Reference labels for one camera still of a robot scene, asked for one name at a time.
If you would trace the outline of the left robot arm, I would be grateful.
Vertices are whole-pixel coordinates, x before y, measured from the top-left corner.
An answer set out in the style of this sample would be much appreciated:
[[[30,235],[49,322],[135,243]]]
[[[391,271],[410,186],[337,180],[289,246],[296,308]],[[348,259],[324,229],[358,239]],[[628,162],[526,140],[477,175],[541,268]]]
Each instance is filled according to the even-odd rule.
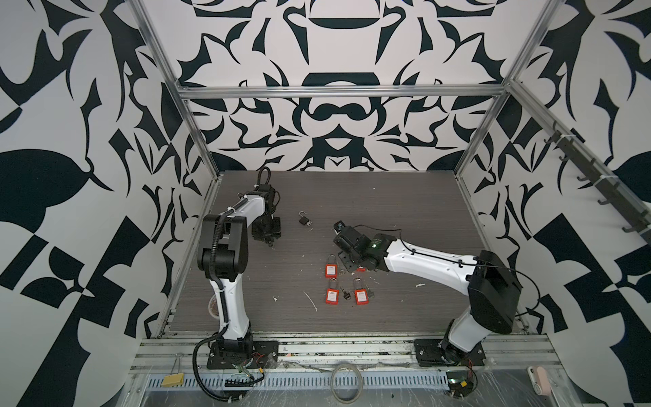
[[[271,186],[271,169],[258,171],[254,189],[218,215],[206,215],[201,224],[197,266],[210,282],[218,310],[217,343],[227,351],[249,353],[253,347],[242,275],[249,262],[249,238],[273,246],[281,237],[276,207],[281,196]]]

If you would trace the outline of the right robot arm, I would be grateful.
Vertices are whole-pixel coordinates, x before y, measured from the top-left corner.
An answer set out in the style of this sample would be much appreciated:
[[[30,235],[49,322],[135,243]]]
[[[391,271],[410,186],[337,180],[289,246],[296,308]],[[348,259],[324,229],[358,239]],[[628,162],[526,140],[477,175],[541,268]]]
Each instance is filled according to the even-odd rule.
[[[333,242],[348,262],[367,271],[418,276],[468,298],[468,307],[449,323],[443,339],[436,343],[415,341],[421,366],[459,365],[481,349],[488,335],[511,334],[521,316],[522,274],[491,251],[483,250],[476,256],[447,254],[408,244],[389,230],[379,229],[374,237],[367,237],[340,220],[333,229]]]

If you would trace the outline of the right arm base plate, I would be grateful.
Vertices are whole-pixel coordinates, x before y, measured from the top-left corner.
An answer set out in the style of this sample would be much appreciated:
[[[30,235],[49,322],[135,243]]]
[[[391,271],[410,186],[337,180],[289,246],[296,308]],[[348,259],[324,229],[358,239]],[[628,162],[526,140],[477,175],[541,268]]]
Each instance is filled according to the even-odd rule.
[[[415,358],[420,367],[437,366],[485,366],[485,352],[482,343],[471,352],[464,352],[448,344],[443,339],[415,339]]]

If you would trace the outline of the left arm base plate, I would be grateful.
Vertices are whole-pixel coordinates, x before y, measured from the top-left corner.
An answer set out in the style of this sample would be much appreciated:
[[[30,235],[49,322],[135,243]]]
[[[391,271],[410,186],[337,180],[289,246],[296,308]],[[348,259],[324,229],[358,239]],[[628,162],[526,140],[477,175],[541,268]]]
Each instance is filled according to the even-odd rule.
[[[210,345],[207,362],[209,370],[225,370],[250,362],[253,367],[265,367],[277,361],[277,341],[232,341],[217,340]]]

